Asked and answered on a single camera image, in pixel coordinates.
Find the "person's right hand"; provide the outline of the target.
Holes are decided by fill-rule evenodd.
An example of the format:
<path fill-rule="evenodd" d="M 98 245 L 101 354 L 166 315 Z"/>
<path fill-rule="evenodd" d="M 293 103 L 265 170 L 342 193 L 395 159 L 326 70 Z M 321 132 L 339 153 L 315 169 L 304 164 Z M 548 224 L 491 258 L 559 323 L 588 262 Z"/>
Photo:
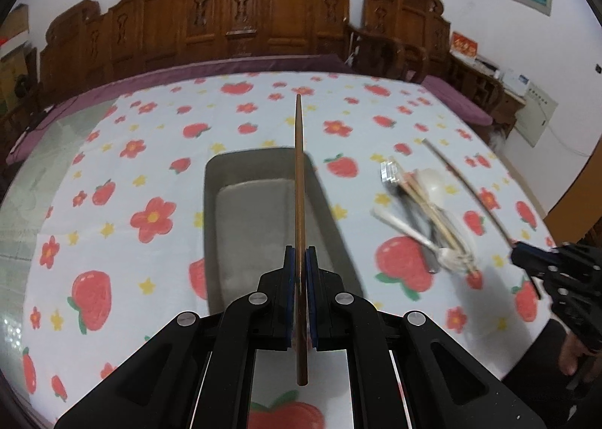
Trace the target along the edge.
<path fill-rule="evenodd" d="M 592 382 L 601 375 L 601 353 L 588 350 L 575 333 L 569 331 L 560 350 L 559 369 L 565 376 L 572 376 L 578 371 L 579 361 L 582 359 L 593 360 L 592 366 L 584 375 L 586 382 Z"/>

